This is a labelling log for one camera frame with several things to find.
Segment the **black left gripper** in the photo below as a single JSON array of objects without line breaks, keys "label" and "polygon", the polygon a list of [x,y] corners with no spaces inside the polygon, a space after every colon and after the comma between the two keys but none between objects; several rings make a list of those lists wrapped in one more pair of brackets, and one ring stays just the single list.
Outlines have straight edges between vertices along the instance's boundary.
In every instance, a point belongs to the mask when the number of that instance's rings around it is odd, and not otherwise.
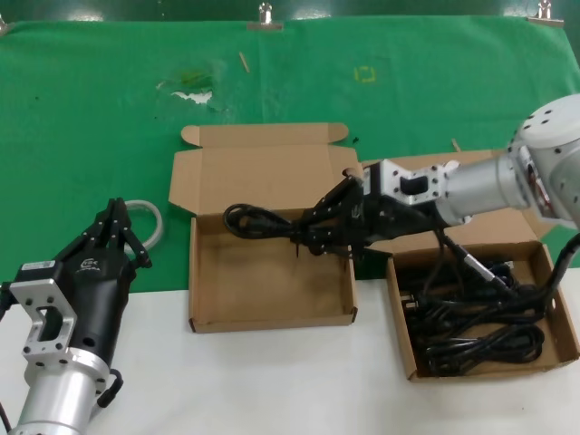
[{"label": "black left gripper", "polygon": [[[93,249],[104,247],[110,235],[116,249]],[[124,254],[125,246],[134,254],[131,261]],[[77,317],[69,345],[111,363],[131,282],[136,277],[135,268],[152,267],[147,249],[131,230],[125,201],[111,198],[107,207],[57,258],[66,260],[47,268],[20,268],[17,281],[52,278]]]}]

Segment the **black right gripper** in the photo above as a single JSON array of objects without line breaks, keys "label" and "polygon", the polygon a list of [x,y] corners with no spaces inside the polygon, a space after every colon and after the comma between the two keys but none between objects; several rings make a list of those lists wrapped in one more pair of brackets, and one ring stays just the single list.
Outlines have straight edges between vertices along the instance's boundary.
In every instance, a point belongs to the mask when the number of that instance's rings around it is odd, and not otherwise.
[{"label": "black right gripper", "polygon": [[450,226],[438,209],[444,169],[434,165],[410,170],[395,163],[373,163],[347,176],[311,208],[314,221],[338,218],[347,211],[347,236],[338,227],[309,227],[294,233],[294,243],[314,256],[356,258],[380,241]]}]

